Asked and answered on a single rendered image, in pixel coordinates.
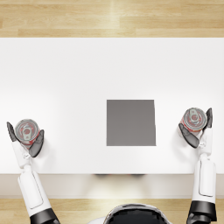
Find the red can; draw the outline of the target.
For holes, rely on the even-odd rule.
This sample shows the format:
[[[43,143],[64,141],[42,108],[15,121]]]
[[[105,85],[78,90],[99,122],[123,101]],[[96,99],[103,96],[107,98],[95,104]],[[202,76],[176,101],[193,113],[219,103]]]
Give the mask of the red can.
[[[32,119],[24,119],[16,125],[15,133],[22,144],[31,146],[39,136],[39,126]]]
[[[207,115],[200,108],[189,108],[184,113],[181,123],[190,132],[198,133],[206,127]]]

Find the dark grey square mat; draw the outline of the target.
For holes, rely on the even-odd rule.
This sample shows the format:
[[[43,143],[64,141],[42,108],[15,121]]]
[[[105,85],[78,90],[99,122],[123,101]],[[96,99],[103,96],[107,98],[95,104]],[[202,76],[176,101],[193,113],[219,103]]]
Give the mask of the dark grey square mat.
[[[107,100],[107,146],[155,146],[153,100]]]

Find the dark round robot body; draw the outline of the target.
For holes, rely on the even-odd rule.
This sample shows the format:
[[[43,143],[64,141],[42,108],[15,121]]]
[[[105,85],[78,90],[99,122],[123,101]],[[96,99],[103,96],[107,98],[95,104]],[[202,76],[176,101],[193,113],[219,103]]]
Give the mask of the dark round robot body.
[[[112,209],[103,224],[172,224],[156,207],[146,204],[125,204]]]

